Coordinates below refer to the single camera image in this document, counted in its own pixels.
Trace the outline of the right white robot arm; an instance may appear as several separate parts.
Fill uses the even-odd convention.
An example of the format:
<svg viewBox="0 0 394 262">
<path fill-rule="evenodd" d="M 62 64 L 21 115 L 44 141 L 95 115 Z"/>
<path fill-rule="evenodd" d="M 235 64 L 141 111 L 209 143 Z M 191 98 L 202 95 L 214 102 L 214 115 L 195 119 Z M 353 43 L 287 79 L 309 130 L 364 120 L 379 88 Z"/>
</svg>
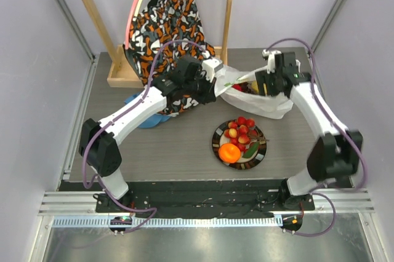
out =
<svg viewBox="0 0 394 262">
<path fill-rule="evenodd" d="M 293 52 L 262 52 L 267 61 L 264 69 L 255 72 L 259 94 L 283 94 L 303 114 L 315 138 L 306 167 L 288 178 L 278 194 L 280 206 L 293 209 L 300 196 L 315 190 L 326 180 L 336 181 L 357 173 L 363 137 L 340 122 L 323 100 L 308 72 L 301 72 Z"/>
</svg>

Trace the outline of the fake orange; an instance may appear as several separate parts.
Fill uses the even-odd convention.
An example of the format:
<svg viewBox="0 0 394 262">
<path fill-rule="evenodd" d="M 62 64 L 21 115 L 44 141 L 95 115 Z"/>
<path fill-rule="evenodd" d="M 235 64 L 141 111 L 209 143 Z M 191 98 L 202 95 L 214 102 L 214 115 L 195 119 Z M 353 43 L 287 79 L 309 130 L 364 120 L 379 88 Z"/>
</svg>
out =
<svg viewBox="0 0 394 262">
<path fill-rule="evenodd" d="M 225 143 L 220 146 L 218 155 L 223 162 L 233 164 L 241 158 L 241 150 L 232 143 Z"/>
</svg>

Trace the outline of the white plastic bag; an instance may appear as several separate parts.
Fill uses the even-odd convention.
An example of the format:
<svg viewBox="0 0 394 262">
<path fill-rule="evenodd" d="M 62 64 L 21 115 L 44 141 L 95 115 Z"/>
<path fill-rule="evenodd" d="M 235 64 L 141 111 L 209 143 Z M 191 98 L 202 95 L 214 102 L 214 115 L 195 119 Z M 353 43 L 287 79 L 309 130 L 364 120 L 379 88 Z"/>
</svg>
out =
<svg viewBox="0 0 394 262">
<path fill-rule="evenodd" d="M 267 66 L 253 71 L 238 71 L 224 65 L 219 71 L 215 83 L 215 93 L 230 105 L 247 113 L 270 119 L 282 119 L 294 105 L 283 93 L 274 97 L 261 96 L 254 93 L 244 93 L 231 87 L 236 81 L 255 81 L 255 73 L 260 71 L 266 73 Z"/>
</svg>

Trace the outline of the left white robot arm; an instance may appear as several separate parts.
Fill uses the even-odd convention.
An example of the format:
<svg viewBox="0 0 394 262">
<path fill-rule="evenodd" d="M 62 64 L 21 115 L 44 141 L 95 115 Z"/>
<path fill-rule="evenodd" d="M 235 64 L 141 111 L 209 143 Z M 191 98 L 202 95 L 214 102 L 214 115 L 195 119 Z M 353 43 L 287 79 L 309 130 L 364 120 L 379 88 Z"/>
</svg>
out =
<svg viewBox="0 0 394 262">
<path fill-rule="evenodd" d="M 184 95 L 199 104 L 214 102 L 216 74 L 222 67 L 218 58 L 199 61 L 182 56 L 174 69 L 155 77 L 149 87 L 117 112 L 100 121 L 88 119 L 83 123 L 79 154 L 110 193 L 109 203 L 117 212 L 125 212 L 131 204 L 129 187 L 120 171 L 120 144 L 149 117 Z"/>
</svg>

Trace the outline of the red lychee fruit bunch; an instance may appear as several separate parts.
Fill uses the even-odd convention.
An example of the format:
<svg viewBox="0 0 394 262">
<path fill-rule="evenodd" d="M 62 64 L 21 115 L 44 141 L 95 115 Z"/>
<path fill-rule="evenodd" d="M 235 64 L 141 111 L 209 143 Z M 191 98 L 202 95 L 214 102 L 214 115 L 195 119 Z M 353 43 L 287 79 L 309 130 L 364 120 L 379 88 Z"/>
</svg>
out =
<svg viewBox="0 0 394 262">
<path fill-rule="evenodd" d="M 241 158 L 238 161 L 252 158 L 268 141 L 258 130 L 255 120 L 242 116 L 227 122 L 221 138 L 224 138 L 224 143 L 232 143 L 241 150 Z"/>
</svg>

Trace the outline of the red fake apple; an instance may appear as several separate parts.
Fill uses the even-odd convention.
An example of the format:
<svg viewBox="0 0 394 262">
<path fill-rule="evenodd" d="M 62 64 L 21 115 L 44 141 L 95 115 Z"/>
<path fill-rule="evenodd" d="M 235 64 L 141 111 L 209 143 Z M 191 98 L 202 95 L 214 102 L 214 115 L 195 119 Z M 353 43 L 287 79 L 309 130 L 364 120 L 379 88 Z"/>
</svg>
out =
<svg viewBox="0 0 394 262">
<path fill-rule="evenodd" d="M 243 91 L 243 88 L 241 87 L 241 84 L 233 84 L 232 88 L 235 89 L 235 90 L 238 90 L 240 92 Z"/>
</svg>

